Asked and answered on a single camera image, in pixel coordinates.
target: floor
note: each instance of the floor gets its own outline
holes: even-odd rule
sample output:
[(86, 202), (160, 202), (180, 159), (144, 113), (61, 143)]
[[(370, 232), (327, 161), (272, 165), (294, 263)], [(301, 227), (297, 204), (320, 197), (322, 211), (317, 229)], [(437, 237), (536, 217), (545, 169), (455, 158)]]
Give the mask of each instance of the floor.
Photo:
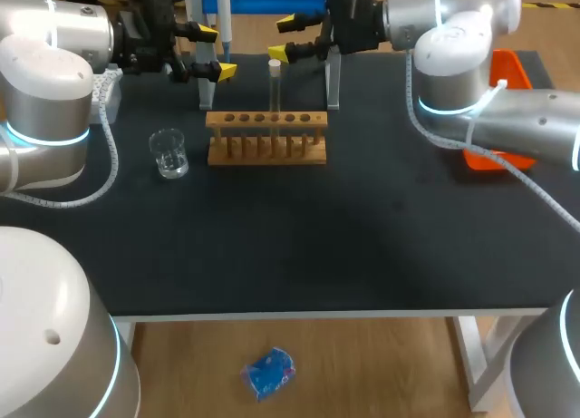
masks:
[[(233, 52), (262, 53), (272, 44), (315, 37), (316, 30), (280, 36), (274, 21), (235, 17)], [(517, 33), (499, 39), (498, 47), (539, 51), (555, 85), (580, 92), (579, 27), (580, 10), (528, 8)], [(479, 320), (483, 330), (490, 321)], [(470, 417), (453, 338), (442, 318), (140, 325), (133, 353), (141, 417)], [(239, 372), (272, 346), (295, 359), (296, 377), (257, 403)], [(504, 402), (488, 416), (511, 415)]]

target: test tube rack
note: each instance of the test tube rack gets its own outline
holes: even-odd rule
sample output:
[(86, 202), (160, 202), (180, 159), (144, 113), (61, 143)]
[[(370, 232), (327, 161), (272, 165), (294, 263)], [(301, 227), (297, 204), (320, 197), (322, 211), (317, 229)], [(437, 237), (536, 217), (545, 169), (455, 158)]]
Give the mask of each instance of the test tube rack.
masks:
[(326, 164), (326, 112), (208, 112), (206, 126), (210, 166)]

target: orange box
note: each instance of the orange box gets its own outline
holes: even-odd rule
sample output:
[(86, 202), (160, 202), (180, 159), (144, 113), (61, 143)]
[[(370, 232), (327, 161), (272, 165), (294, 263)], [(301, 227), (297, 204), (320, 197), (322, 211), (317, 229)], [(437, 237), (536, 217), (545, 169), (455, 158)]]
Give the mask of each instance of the orange box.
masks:
[[(519, 62), (516, 53), (513, 51), (499, 49), (493, 52), (491, 59), (491, 75), (489, 85), (495, 87), (498, 81), (507, 80), (508, 89), (532, 89), (532, 84), (528, 80), (526, 71)], [(530, 169), (536, 160), (522, 157), (506, 152), (495, 152), (504, 160), (509, 161), (520, 170)], [(473, 170), (503, 170), (504, 168), (489, 158), (482, 157), (469, 151), (463, 151), (463, 156), (468, 166)]]

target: black table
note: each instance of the black table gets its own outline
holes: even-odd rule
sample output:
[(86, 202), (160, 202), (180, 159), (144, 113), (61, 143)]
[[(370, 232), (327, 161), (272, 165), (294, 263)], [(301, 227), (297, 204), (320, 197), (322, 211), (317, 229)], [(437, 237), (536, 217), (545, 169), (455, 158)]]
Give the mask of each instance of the black table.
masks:
[[(521, 59), (537, 88), (550, 87), (535, 53)], [(234, 61), (237, 78), (218, 86), (215, 108), (265, 110), (266, 58)], [(460, 153), (428, 144), (408, 122), (403, 82), (401, 54), (344, 57), (327, 166), (210, 169), (195, 84), (126, 77), (111, 191), (72, 210), (0, 199), (0, 225), (63, 244), (115, 316), (473, 313), (546, 307), (577, 286), (580, 237), (510, 175), (468, 171)], [(321, 67), (292, 66), (283, 96), (285, 110), (322, 110)], [(148, 148), (168, 127), (185, 133), (190, 163), (171, 182)], [(108, 172), (93, 127), (80, 179), (38, 194), (78, 199)], [(537, 164), (531, 176), (580, 217), (571, 170)]]

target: white coiled cable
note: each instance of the white coiled cable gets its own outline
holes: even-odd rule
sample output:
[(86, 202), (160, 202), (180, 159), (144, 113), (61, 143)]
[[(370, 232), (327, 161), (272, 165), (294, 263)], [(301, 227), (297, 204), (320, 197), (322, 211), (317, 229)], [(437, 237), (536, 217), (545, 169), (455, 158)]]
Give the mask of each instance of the white coiled cable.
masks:
[(121, 75), (122, 72), (120, 70), (107, 72), (106, 78), (104, 79), (99, 92), (99, 119), (101, 120), (102, 130), (105, 134), (105, 140), (107, 141), (109, 153), (111, 155), (111, 172), (109, 173), (109, 178), (107, 178), (102, 187), (95, 191), (91, 196), (69, 202), (55, 202), (52, 200), (38, 199), (33, 196), (28, 196), (27, 194), (15, 192), (5, 194), (7, 198), (21, 200), (22, 202), (30, 203), (39, 207), (68, 209), (87, 205), (109, 191), (113, 182), (117, 179), (117, 173), (119, 172), (119, 155), (117, 153), (115, 140), (112, 136), (111, 126), (107, 119), (107, 92), (109, 91), (109, 87), (115, 83), (117, 77)]
[(434, 134), (421, 125), (417, 120), (415, 115), (415, 110), (413, 107), (413, 92), (412, 92), (412, 56), (411, 52), (407, 51), (406, 55), (406, 93), (407, 93), (407, 112), (409, 113), (409, 118), (413, 126), (419, 131), (428, 141), (430, 141), (435, 146), (444, 149), (465, 149), (467, 151), (477, 153), (483, 157), (489, 158), (490, 160), (496, 162), (500, 166), (508, 170), (512, 175), (521, 180), (529, 189), (534, 191), (540, 199), (542, 199), (551, 209), (553, 209), (557, 215), (565, 220), (576, 232), (580, 233), (580, 222), (575, 219), (572, 214), (570, 214), (562, 205), (560, 205), (552, 196), (550, 196), (544, 189), (532, 181), (525, 173), (517, 169), (513, 164), (504, 160), (496, 153), (476, 146), (474, 144), (467, 144), (464, 141), (456, 141), (441, 137)]

